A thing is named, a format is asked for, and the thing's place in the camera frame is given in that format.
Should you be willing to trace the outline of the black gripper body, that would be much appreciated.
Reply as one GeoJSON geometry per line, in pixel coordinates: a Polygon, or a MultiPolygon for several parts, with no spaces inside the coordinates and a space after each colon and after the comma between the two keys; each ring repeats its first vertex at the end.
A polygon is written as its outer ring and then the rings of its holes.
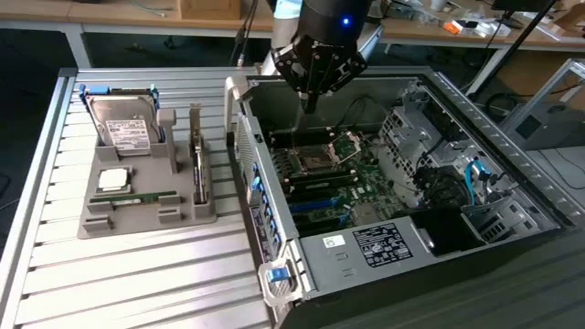
{"type": "Polygon", "coordinates": [[[294,50],[308,49],[317,42],[326,47],[356,51],[365,17],[365,0],[302,1],[294,50]]]}

